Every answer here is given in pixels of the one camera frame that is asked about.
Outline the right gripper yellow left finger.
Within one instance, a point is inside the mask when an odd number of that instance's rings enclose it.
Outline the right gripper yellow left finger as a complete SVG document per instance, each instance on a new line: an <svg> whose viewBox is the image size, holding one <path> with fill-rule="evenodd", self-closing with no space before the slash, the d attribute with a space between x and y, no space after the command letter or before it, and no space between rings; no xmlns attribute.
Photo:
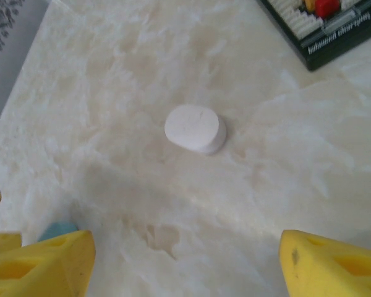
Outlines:
<svg viewBox="0 0 371 297"><path fill-rule="evenodd" d="M85 296L95 255L88 230L0 252L0 296Z"/></svg>

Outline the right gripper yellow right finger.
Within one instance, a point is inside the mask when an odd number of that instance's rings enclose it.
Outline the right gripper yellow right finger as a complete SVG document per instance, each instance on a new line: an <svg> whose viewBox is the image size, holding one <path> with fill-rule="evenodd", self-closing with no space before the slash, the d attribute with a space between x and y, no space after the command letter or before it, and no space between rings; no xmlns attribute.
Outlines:
<svg viewBox="0 0 371 297"><path fill-rule="evenodd" d="M371 296L371 250L284 230L279 261L289 296Z"/></svg>

